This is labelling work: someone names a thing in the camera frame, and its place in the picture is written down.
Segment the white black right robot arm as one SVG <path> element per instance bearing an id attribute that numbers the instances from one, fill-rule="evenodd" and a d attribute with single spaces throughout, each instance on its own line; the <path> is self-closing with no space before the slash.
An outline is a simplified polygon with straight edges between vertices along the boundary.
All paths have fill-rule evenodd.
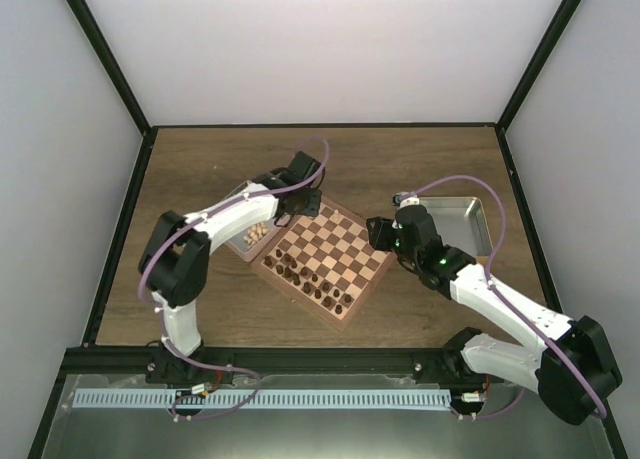
<path id="1" fill-rule="evenodd" d="M 451 340 L 444 357 L 447 375 L 465 382 L 494 376 L 538 395 L 560 420 L 582 424 L 605 417 L 604 405 L 622 376 L 603 327 L 589 316 L 578 320 L 550 310 L 493 276 L 486 265 L 447 245 L 419 201 L 407 199 L 393 218 L 366 221 L 369 244 L 395 254 L 422 285 L 466 306 L 512 337 L 497 340 L 468 328 Z"/>

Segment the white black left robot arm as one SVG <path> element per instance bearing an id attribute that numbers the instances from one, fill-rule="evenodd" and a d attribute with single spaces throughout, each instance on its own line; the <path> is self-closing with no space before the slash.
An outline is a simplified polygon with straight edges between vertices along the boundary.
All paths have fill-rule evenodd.
<path id="1" fill-rule="evenodd" d="M 243 230 L 260 222 L 319 213 L 327 162 L 298 151 L 286 167 L 238 186 L 213 206 L 186 215 L 163 213 L 139 261 L 139 297 L 161 317 L 167 376 L 184 383 L 204 371 L 204 342 L 197 325 L 196 299 L 208 277 L 210 256 Z"/>

